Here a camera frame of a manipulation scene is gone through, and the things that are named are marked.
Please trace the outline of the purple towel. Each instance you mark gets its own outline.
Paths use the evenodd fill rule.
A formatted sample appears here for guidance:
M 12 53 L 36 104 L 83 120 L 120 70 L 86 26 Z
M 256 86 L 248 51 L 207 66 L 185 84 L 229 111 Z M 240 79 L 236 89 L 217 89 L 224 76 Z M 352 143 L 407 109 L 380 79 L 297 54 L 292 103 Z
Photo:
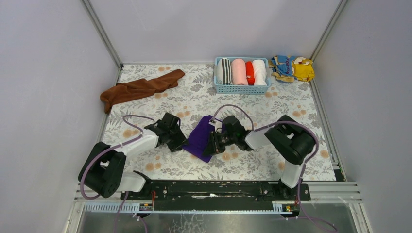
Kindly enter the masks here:
M 215 119 L 213 123 L 211 122 L 211 119 L 211 115 L 202 117 L 190 133 L 187 143 L 182 146 L 184 151 L 189 152 L 205 163 L 208 163 L 212 158 L 211 156 L 203 156 L 203 152 L 205 151 L 208 143 L 209 133 L 222 127 L 221 120 Z

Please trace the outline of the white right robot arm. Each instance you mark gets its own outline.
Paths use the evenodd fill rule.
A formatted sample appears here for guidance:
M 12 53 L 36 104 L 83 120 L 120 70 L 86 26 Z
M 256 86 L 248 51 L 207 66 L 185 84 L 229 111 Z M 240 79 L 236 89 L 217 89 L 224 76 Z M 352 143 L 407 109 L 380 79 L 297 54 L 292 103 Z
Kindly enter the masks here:
M 223 153 L 231 145 L 243 151 L 272 145 L 286 160 L 280 182 L 290 189 L 299 185 L 306 157 L 318 146 L 314 133 L 287 115 L 257 130 L 246 130 L 235 116 L 226 117 L 222 126 L 208 134 L 202 157 Z

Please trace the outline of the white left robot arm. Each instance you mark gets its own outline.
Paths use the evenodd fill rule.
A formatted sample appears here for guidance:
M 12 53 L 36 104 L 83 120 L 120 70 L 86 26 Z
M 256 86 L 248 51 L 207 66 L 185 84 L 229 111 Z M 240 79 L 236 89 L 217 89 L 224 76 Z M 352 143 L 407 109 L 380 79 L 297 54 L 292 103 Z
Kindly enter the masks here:
M 139 192 L 146 178 L 137 172 L 124 172 L 132 158 L 160 146 L 167 146 L 170 152 L 182 150 L 187 139 L 180 129 L 181 119 L 170 113 L 152 124 L 140 128 L 138 134 L 117 145 L 98 142 L 92 148 L 78 175 L 80 192 L 84 199 L 108 198 L 117 191 Z

